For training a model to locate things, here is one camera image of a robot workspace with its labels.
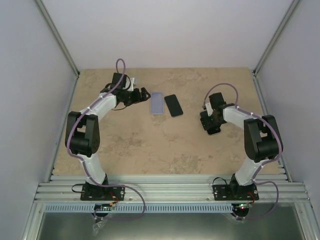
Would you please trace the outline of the lavender phone case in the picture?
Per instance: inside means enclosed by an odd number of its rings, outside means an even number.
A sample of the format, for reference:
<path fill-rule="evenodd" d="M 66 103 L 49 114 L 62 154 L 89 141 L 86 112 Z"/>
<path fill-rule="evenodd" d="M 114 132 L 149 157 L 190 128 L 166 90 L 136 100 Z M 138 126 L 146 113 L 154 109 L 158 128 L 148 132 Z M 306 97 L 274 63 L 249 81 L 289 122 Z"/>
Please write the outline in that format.
<path fill-rule="evenodd" d="M 162 92 L 151 93 L 150 113 L 152 115 L 162 115 L 164 113 L 164 94 Z"/>

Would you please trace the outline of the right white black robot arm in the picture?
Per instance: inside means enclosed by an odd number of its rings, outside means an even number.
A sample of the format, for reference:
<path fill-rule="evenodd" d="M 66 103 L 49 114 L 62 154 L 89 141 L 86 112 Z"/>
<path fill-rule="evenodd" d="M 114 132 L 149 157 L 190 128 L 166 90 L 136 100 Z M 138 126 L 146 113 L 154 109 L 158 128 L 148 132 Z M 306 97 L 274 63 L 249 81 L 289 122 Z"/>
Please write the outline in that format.
<path fill-rule="evenodd" d="M 212 136 L 220 133 L 221 126 L 231 123 L 243 130 L 246 158 L 229 182 L 213 184 L 216 201 L 258 200 L 256 176 L 262 168 L 275 161 L 283 152 L 277 121 L 273 115 L 258 116 L 233 103 L 226 103 L 222 93 L 209 96 L 209 102 L 200 113 L 203 129 Z"/>

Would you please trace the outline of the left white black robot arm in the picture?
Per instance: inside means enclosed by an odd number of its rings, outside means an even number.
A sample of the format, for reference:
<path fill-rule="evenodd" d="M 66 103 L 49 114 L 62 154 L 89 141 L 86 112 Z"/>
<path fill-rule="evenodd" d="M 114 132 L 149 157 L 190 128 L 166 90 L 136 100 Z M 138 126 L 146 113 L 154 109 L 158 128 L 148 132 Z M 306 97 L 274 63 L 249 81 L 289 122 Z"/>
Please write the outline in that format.
<path fill-rule="evenodd" d="M 67 116 L 65 146 L 68 154 L 77 158 L 86 174 L 80 191 L 82 201 L 123 201 L 125 188 L 110 185 L 103 170 L 98 149 L 100 147 L 100 121 L 120 103 L 125 107 L 146 102 L 151 94 L 143 87 L 135 87 L 135 80 L 124 73 L 115 72 L 112 81 L 99 93 L 97 99 L 81 111 Z"/>

